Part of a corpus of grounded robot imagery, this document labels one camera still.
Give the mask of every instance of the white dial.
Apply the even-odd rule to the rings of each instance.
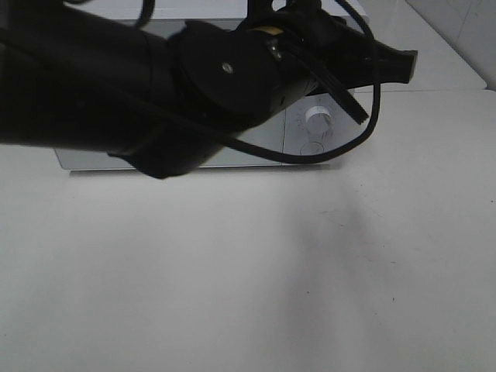
[[[305,113],[305,128],[311,134],[332,131],[331,113],[324,106],[313,106]]]

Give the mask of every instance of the screw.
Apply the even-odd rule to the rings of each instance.
[[[224,70],[224,72],[226,72],[227,74],[229,75],[232,75],[234,74],[234,68],[233,66],[231,66],[230,64],[228,64],[227,62],[224,62],[222,64],[222,69]]]

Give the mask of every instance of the white microwave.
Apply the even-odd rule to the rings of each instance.
[[[349,3],[368,21],[357,0]],[[273,7],[284,6],[276,0]],[[87,12],[133,24],[140,13],[141,0],[95,0],[78,8]],[[323,0],[322,7],[343,17],[356,29],[358,25],[333,0]],[[246,17],[246,0],[157,0],[152,21],[145,30],[168,38],[181,31],[186,19],[201,19],[224,29],[235,29]],[[258,146],[297,155],[313,155],[332,150],[357,138],[363,127],[358,126],[328,95],[306,97],[268,122],[244,133],[240,139]],[[69,171],[122,170],[133,167],[124,160],[106,153],[60,150],[55,153],[63,169]],[[281,165],[235,150],[224,149],[204,167],[248,167]]]

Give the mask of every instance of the white tabletop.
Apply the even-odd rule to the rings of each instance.
[[[494,92],[439,91],[384,94],[330,168],[0,146],[0,370],[493,371],[495,143]]]
[[[400,50],[418,50],[410,84],[385,84],[383,91],[485,89],[486,82],[404,0],[360,0],[378,40]]]

